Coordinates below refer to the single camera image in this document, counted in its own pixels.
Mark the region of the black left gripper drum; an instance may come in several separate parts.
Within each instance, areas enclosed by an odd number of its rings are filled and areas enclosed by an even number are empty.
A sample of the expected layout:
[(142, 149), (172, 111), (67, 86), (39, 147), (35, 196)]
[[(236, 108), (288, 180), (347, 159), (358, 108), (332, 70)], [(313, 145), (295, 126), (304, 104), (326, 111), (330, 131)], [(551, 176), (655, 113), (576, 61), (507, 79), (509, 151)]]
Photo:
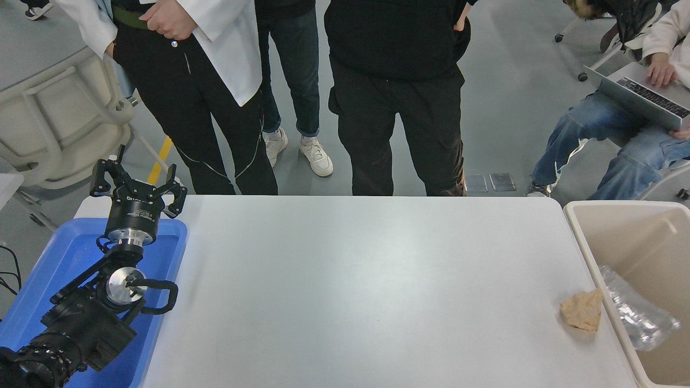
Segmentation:
[(107, 233), (127, 228), (157, 233), (163, 210), (160, 197), (149, 198), (143, 189), (131, 193), (126, 187), (113, 192), (112, 206), (107, 222)]

